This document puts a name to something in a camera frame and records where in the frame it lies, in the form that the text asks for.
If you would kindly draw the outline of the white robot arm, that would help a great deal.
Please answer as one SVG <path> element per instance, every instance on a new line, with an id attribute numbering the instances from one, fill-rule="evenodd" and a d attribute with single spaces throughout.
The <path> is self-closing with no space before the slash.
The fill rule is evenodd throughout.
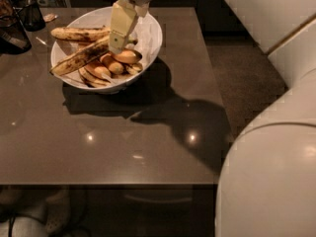
<path id="1" fill-rule="evenodd" d="M 316 0 L 224 1 L 288 89 L 236 138 L 193 237 L 316 237 Z"/>

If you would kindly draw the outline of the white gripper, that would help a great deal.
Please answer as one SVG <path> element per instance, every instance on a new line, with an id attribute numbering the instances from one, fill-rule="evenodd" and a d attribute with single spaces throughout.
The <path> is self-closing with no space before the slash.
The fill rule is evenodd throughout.
<path id="1" fill-rule="evenodd" d="M 145 17 L 152 0 L 118 0 L 113 4 L 109 50 L 121 53 L 127 45 L 138 17 Z"/>

